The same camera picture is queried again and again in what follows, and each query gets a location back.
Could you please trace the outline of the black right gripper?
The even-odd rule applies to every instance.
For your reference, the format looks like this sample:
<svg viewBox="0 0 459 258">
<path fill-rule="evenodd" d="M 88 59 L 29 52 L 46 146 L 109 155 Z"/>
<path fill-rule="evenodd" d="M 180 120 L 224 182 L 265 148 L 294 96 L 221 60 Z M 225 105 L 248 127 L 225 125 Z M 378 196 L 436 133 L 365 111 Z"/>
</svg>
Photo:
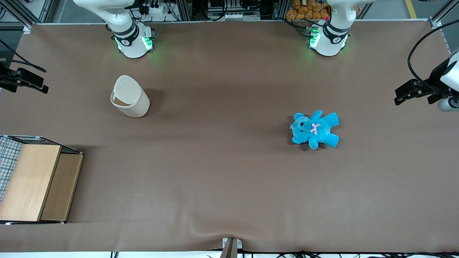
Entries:
<svg viewBox="0 0 459 258">
<path fill-rule="evenodd" d="M 0 87 L 2 89 L 16 93 L 18 90 L 18 83 L 22 87 L 28 87 L 43 94 L 48 94 L 48 86 L 44 84 L 44 79 L 33 72 L 24 68 L 18 68 L 18 72 L 1 72 Z"/>
</svg>

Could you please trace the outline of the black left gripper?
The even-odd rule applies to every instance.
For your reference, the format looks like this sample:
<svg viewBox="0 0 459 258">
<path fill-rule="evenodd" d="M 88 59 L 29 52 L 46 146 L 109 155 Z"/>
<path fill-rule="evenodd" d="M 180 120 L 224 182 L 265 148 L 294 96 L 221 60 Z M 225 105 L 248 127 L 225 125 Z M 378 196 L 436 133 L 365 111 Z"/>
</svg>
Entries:
<svg viewBox="0 0 459 258">
<path fill-rule="evenodd" d="M 427 101 L 430 105 L 440 101 L 441 99 L 451 97 L 451 89 L 440 80 L 448 65 L 449 58 L 436 66 L 431 71 L 429 78 L 426 79 L 426 83 L 433 88 L 430 95 L 428 91 L 424 91 L 423 84 L 420 83 L 419 80 L 408 80 L 396 89 L 395 105 L 399 106 L 407 100 L 420 98 L 426 95 L 429 95 Z"/>
</svg>

